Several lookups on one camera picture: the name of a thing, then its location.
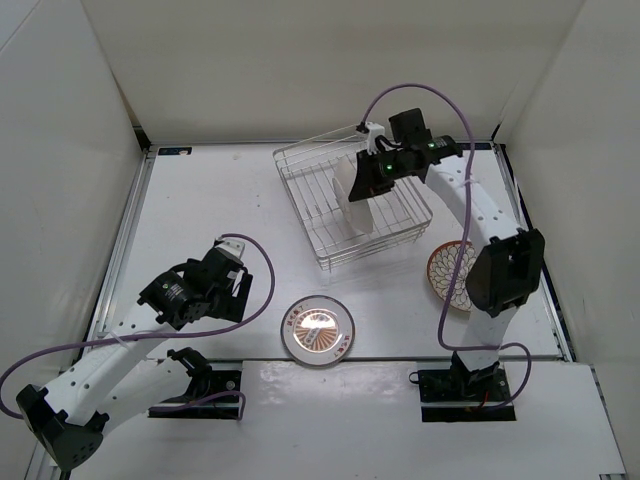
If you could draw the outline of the metal wire dish rack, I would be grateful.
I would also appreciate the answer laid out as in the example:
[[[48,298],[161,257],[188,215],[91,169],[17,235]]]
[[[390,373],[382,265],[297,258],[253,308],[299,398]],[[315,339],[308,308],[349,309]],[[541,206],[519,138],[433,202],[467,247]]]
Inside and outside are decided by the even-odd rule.
[[[433,212],[413,178],[398,180],[388,193],[368,201],[371,228],[355,227],[357,208],[338,188],[339,166],[356,166],[367,136],[344,127],[273,152],[276,170],[318,265],[330,270],[396,245],[426,231]]]

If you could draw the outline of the plate with orange sunburst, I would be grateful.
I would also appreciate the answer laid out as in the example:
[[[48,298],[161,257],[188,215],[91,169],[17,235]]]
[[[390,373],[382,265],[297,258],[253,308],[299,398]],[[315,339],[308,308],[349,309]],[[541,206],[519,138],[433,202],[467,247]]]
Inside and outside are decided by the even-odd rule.
[[[330,368],[350,353],[356,337],[353,316],[337,299],[311,295],[294,302],[280,326],[281,343],[297,364]]]

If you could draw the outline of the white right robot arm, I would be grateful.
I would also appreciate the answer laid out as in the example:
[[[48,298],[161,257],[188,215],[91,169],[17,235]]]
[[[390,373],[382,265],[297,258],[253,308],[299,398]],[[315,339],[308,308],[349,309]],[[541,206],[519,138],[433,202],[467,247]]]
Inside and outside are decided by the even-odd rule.
[[[508,325],[539,286],[545,240],[502,212],[473,179],[471,152],[448,135],[433,136],[420,109],[392,116],[390,126],[390,138],[378,124],[357,126],[365,147],[354,165],[340,168],[334,190],[349,220],[366,232],[368,200],[390,192],[400,179],[416,177],[462,226],[461,244],[474,248],[476,261],[465,279],[471,314],[460,346],[451,350],[449,387],[470,400],[497,370]]]

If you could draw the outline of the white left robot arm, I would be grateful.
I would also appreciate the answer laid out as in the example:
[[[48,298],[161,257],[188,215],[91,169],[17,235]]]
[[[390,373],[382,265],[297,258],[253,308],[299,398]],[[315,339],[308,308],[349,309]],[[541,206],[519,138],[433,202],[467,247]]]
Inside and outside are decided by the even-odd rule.
[[[147,356],[167,335],[203,317],[241,321],[252,282],[244,248],[218,240],[203,259],[161,273],[112,330],[112,344],[84,354],[45,386],[18,393],[23,419],[62,471],[80,466],[109,432],[154,405],[206,395],[212,369],[196,350],[170,350],[162,361]]]

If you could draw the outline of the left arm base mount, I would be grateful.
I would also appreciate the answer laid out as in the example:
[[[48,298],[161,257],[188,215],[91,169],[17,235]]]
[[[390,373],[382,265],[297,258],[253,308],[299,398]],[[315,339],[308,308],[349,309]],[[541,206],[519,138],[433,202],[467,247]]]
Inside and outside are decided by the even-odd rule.
[[[237,420],[241,400],[231,392],[241,390],[240,363],[210,364],[211,371],[192,380],[184,394],[169,398],[148,410],[149,418]]]

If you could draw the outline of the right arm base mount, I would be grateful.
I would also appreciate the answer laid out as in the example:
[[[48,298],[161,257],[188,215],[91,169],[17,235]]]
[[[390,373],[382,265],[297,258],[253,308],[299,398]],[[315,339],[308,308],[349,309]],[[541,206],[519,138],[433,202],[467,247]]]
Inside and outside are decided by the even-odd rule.
[[[514,422],[516,413],[509,404],[498,408],[510,398],[510,388],[504,369],[499,368],[492,379],[482,380],[470,392],[463,393],[453,385],[448,370],[413,371],[409,382],[419,389],[423,423]]]

